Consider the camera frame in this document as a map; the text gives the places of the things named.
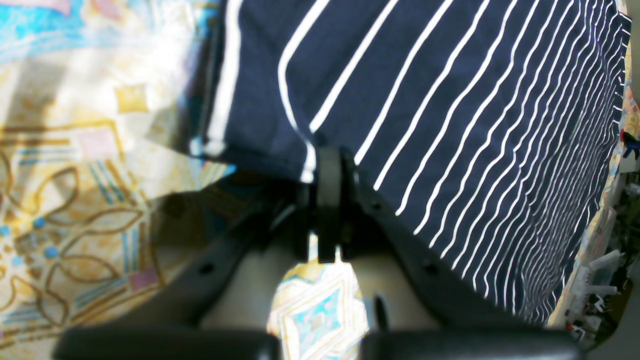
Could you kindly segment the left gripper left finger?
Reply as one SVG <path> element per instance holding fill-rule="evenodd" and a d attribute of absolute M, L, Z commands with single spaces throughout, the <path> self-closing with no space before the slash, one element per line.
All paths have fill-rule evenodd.
<path fill-rule="evenodd" d="M 67 330 L 55 360 L 280 360 L 266 332 L 272 301 L 288 269 L 330 264 L 340 239 L 342 153 L 317 151 L 313 184 L 275 180 L 233 228 L 167 287 L 115 320 Z"/>

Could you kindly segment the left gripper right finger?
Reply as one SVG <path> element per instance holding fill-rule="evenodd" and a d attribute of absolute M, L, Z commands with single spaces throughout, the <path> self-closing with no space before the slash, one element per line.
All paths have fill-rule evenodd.
<path fill-rule="evenodd" d="M 581 360 L 564 330 L 531 325 L 494 305 L 413 235 L 340 151 L 347 226 L 342 259 L 352 266 L 369 331 L 360 360 Z"/>

